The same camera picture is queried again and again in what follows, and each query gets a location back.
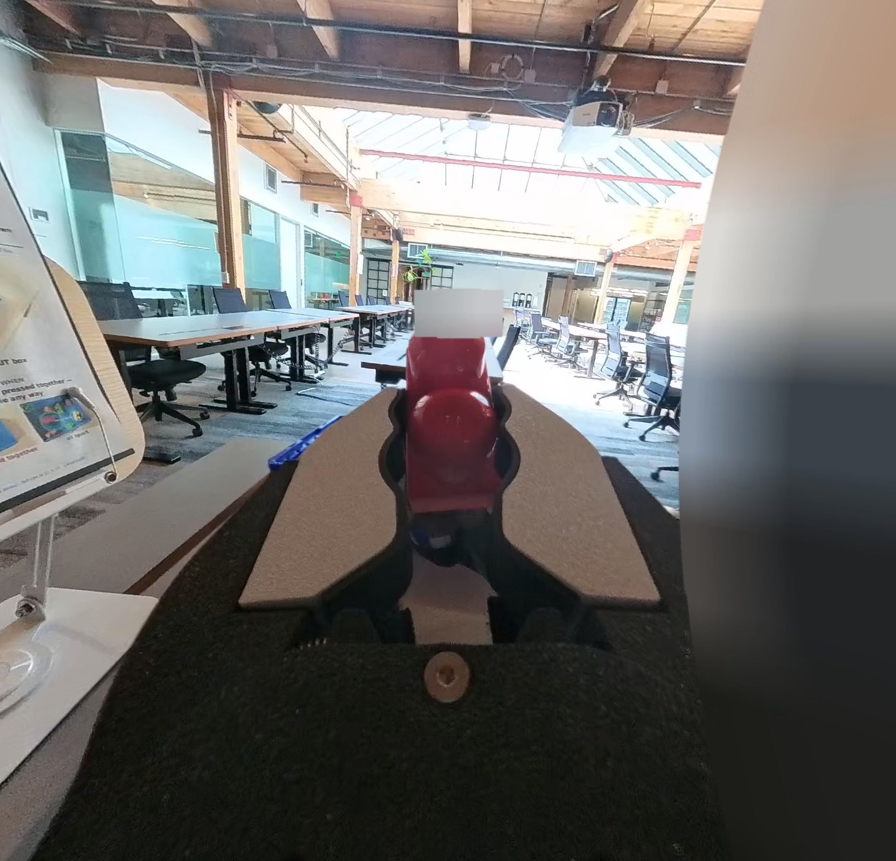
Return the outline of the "red two-stud toy block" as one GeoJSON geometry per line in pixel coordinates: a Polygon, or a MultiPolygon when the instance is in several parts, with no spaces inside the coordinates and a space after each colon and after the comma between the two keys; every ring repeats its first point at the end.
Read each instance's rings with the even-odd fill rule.
{"type": "Polygon", "coordinates": [[[405,401],[410,512],[490,509],[500,478],[486,340],[412,337],[405,401]]]}

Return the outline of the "instruction sign on stand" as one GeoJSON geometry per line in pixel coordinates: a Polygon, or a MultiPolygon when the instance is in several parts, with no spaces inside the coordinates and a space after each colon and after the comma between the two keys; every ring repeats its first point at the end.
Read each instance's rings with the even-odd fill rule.
{"type": "Polygon", "coordinates": [[[1,537],[35,529],[1,607],[1,779],[127,653],[157,599],[50,586],[57,517],[126,477],[137,445],[5,172],[1,186],[1,537]]]}

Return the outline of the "red ceiling pipe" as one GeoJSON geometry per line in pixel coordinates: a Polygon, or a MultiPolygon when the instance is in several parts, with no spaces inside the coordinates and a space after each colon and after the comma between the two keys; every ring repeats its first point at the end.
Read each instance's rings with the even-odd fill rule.
{"type": "Polygon", "coordinates": [[[625,173],[603,173],[594,170],[567,169],[542,166],[537,164],[525,164],[510,161],[487,161],[482,158],[462,158],[450,155],[429,155],[424,153],[406,153],[400,151],[385,151],[376,149],[362,149],[361,154],[368,157],[377,157],[399,161],[417,161],[424,163],[458,165],[470,168],[488,169],[500,172],[542,174],[548,176],[590,179],[595,181],[615,181],[622,183],[643,184],[651,186],[701,188],[700,181],[677,180],[668,177],[652,175],[632,175],[625,173]]]}

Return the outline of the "blue plastic bin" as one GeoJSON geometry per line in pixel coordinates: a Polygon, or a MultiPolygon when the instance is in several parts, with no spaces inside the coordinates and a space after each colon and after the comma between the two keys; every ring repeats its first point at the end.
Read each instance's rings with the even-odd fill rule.
{"type": "MultiPolygon", "coordinates": [[[[320,435],[325,430],[330,429],[333,424],[342,418],[342,415],[337,415],[328,419],[321,426],[310,430],[304,436],[290,444],[286,449],[275,453],[275,455],[268,460],[269,470],[275,472],[282,468],[286,463],[297,461],[299,457],[308,450],[308,447],[319,439],[320,435]]],[[[447,550],[449,547],[453,546],[456,541],[454,534],[452,533],[433,534],[430,531],[425,530],[420,524],[411,527],[410,537],[412,542],[420,548],[420,550],[432,552],[447,550]]]]}

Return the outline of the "white ceiling projector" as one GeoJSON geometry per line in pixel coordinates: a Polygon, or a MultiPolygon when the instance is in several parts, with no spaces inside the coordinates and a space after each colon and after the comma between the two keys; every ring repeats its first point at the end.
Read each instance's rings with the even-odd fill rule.
{"type": "Polygon", "coordinates": [[[557,151],[583,158],[610,155],[634,127],[630,103],[598,76],[587,90],[577,94],[564,122],[557,151]]]}

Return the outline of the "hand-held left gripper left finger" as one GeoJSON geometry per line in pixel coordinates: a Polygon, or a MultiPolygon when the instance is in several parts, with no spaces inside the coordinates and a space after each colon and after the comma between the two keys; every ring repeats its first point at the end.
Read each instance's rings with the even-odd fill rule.
{"type": "Polygon", "coordinates": [[[384,470],[398,399],[394,388],[378,392],[299,457],[242,609],[391,605],[407,590],[411,550],[384,470]]]}

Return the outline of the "long wooden table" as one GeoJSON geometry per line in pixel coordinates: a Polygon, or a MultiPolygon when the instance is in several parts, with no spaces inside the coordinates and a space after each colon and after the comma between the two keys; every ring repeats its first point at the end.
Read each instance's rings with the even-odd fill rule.
{"type": "MultiPolygon", "coordinates": [[[[607,345],[607,326],[563,326],[558,321],[549,318],[543,320],[543,325],[546,330],[557,334],[566,330],[572,340],[586,342],[597,341],[599,344],[603,343],[604,347],[607,345]]],[[[646,336],[647,333],[622,328],[620,330],[622,350],[626,352],[629,357],[634,358],[637,361],[645,361],[646,336]]]]}

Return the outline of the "black office chair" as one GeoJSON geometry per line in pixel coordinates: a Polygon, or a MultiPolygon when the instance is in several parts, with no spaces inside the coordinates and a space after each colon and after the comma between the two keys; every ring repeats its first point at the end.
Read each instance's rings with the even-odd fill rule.
{"type": "MultiPolygon", "coordinates": [[[[117,285],[80,281],[78,284],[98,321],[141,319],[140,307],[128,283],[117,285]]],[[[154,359],[148,345],[113,342],[109,348],[128,392],[135,388],[151,397],[149,402],[136,407],[140,421],[149,415],[156,421],[168,416],[191,426],[194,437],[203,435],[199,422],[175,405],[175,388],[202,376],[206,372],[205,365],[174,357],[158,356],[154,359]]]]}
{"type": "Polygon", "coordinates": [[[594,401],[600,405],[604,399],[617,397],[629,403],[625,387],[631,381],[632,365],[622,347],[619,325],[614,323],[607,325],[606,338],[608,349],[599,369],[599,375],[603,381],[612,382],[614,389],[603,394],[595,394],[594,401]]]}
{"type": "Polygon", "coordinates": [[[649,333],[645,338],[644,375],[637,389],[637,399],[644,404],[644,412],[628,414],[624,426],[645,423],[645,430],[638,436],[649,443],[648,435],[654,431],[680,430],[682,390],[674,384],[673,362],[669,339],[649,333]]]}

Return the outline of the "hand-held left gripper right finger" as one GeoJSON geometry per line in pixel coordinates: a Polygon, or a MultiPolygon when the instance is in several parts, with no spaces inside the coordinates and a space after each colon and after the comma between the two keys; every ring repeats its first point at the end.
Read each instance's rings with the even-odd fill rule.
{"type": "Polygon", "coordinates": [[[658,587],[598,450],[521,389],[503,386],[511,467],[490,584],[515,609],[655,609],[658,587]]]}

